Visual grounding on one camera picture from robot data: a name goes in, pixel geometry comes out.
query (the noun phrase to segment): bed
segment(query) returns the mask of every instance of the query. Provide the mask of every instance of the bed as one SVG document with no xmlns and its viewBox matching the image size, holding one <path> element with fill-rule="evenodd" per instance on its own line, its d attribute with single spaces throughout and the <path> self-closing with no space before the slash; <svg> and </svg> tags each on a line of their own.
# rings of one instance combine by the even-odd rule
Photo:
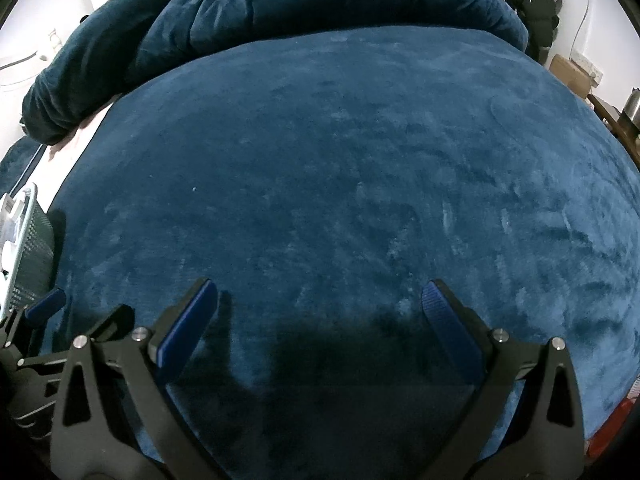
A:
<svg viewBox="0 0 640 480">
<path fill-rule="evenodd" d="M 208 276 L 220 309 L 170 393 L 227 473 L 408 478 L 472 392 L 420 309 L 438 277 L 568 342 L 590 436 L 639 368 L 640 180 L 526 41 L 502 0 L 108 1 L 0 166 L 9 190 L 122 95 L 49 207 L 70 299 L 43 350 Z"/>
</svg>

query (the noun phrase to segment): cardboard box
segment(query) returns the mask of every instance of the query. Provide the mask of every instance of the cardboard box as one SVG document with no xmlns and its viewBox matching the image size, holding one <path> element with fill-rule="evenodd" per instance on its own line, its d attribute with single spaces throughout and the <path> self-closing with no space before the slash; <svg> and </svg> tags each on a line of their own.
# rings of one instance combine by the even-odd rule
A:
<svg viewBox="0 0 640 480">
<path fill-rule="evenodd" d="M 591 78 L 573 61 L 556 54 L 551 60 L 549 71 L 569 87 L 580 99 L 586 99 L 591 92 Z"/>
</svg>

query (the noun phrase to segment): white cable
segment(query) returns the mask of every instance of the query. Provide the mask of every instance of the white cable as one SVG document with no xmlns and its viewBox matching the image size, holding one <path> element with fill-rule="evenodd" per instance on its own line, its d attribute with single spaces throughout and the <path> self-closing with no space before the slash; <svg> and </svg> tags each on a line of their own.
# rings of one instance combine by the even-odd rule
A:
<svg viewBox="0 0 640 480">
<path fill-rule="evenodd" d="M 574 53 L 574 48 L 575 48 L 575 42 L 578 40 L 578 34 L 580 34 L 580 30 L 582 29 L 582 26 L 584 25 L 584 21 L 587 19 L 587 14 L 589 13 L 589 2 L 591 0 L 587 0 L 587 8 L 584 9 L 584 16 L 582 17 L 582 21 L 580 22 L 580 26 L 578 27 L 578 30 L 575 33 L 575 38 L 574 38 L 574 42 L 571 44 L 571 50 L 569 51 L 569 59 L 571 59 L 573 53 Z"/>
</svg>

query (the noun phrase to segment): electrical outlet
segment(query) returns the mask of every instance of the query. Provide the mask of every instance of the electrical outlet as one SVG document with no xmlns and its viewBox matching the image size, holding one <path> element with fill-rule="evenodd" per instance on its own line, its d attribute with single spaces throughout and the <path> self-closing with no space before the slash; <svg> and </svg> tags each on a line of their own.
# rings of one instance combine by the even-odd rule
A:
<svg viewBox="0 0 640 480">
<path fill-rule="evenodd" d="M 603 73 L 598 70 L 598 68 L 589 61 L 584 54 L 578 52 L 577 50 L 572 51 L 571 53 L 571 61 L 573 61 L 577 66 L 583 69 L 591 79 L 593 79 L 596 85 L 599 85 L 602 82 Z"/>
</svg>

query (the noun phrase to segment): screw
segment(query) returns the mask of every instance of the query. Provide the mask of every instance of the screw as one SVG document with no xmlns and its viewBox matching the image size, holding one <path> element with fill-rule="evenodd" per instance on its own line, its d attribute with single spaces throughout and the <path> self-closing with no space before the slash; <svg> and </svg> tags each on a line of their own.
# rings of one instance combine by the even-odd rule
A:
<svg viewBox="0 0 640 480">
<path fill-rule="evenodd" d="M 509 340 L 509 332 L 503 328 L 496 328 L 492 335 L 498 343 L 506 343 Z"/>
<path fill-rule="evenodd" d="M 561 337 L 555 337 L 551 340 L 551 346 L 556 350 L 564 350 L 566 348 L 566 343 Z"/>
<path fill-rule="evenodd" d="M 149 330 L 143 326 L 139 326 L 138 328 L 133 329 L 133 332 L 131 332 L 131 338 L 133 341 L 142 341 L 143 339 L 146 339 L 148 334 Z"/>
<path fill-rule="evenodd" d="M 87 338 L 87 336 L 85 336 L 84 334 L 81 334 L 74 339 L 74 347 L 78 349 L 82 348 L 84 345 L 87 344 L 88 341 L 89 339 Z"/>
</svg>

